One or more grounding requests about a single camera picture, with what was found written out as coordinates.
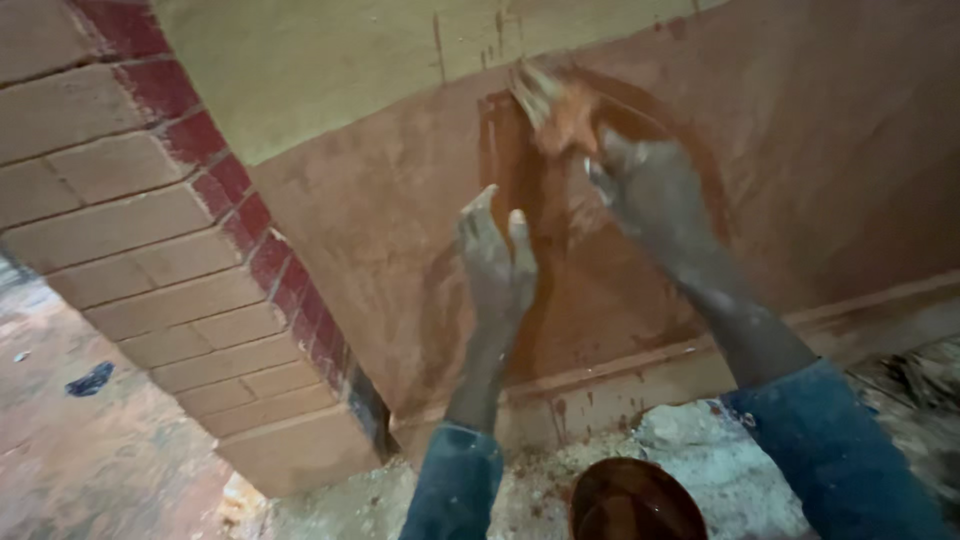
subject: person's left hand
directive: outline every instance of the person's left hand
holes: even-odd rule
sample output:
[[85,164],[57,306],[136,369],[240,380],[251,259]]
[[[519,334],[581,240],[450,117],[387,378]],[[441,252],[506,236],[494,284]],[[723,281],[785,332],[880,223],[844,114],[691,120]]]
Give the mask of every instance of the person's left hand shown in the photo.
[[495,184],[488,185],[460,210],[457,234],[477,326],[491,328],[506,324],[510,325],[508,331],[516,331],[534,302],[537,260],[530,249],[527,221],[520,209],[510,212],[510,239],[514,243],[514,256],[510,257],[507,243],[490,211],[497,189]]

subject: concrete floor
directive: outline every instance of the concrete floor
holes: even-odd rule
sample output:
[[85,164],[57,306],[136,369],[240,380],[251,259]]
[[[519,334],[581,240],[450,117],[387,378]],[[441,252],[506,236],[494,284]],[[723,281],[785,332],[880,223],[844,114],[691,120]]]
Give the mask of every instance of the concrete floor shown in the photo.
[[[712,540],[816,538],[774,462],[739,424],[711,411],[716,407],[660,406],[635,431],[512,459],[488,538],[567,538],[565,501],[577,475],[617,455],[650,459],[673,475],[700,507]],[[395,460],[340,485],[274,501],[266,533],[249,540],[396,539],[416,481],[410,465]]]
[[[24,352],[26,359],[13,361]],[[921,353],[960,366],[960,340]],[[66,383],[105,360],[117,369],[98,394],[66,395]],[[951,369],[960,381],[960,367]],[[855,388],[858,381],[874,392],[865,398],[915,472],[955,511],[960,490],[948,465],[960,415],[941,407],[925,420],[930,411],[879,391],[882,377],[859,377]],[[893,418],[892,407],[904,412]],[[613,455],[648,458],[674,475],[700,506],[713,540],[816,537],[780,471],[716,408],[657,407],[632,432],[516,456],[489,537],[566,538],[564,501],[573,480]],[[2,257],[0,427],[2,540],[397,538],[417,479],[396,458],[341,484],[272,501],[224,530],[217,507],[231,470],[211,451],[213,439],[42,280],[18,274]]]
[[[14,357],[29,351],[20,362]],[[95,396],[63,386],[109,360]],[[230,474],[183,415],[42,280],[0,258],[0,538],[221,538]]]

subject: brown bucket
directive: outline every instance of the brown bucket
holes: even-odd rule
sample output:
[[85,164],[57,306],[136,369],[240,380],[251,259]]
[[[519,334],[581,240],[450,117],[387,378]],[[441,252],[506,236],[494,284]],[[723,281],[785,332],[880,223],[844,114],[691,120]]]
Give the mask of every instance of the brown bucket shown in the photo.
[[706,540],[700,508],[659,466],[611,457],[589,466],[568,509],[574,540]]

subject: blue shirt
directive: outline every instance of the blue shirt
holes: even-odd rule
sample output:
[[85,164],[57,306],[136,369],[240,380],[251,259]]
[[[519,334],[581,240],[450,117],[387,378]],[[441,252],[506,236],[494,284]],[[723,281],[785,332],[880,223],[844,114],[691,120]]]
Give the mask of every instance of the blue shirt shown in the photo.
[[[723,399],[747,419],[748,431],[825,540],[953,537],[906,459],[829,361]],[[442,423],[423,459],[400,540],[486,538],[502,476],[503,457],[492,437]]]

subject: brick pillar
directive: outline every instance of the brick pillar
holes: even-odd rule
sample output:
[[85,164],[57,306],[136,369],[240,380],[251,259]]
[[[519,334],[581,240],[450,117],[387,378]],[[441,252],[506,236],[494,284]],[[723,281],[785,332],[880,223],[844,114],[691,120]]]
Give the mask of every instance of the brick pillar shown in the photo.
[[149,4],[0,2],[0,242],[268,496],[381,463],[386,410]]

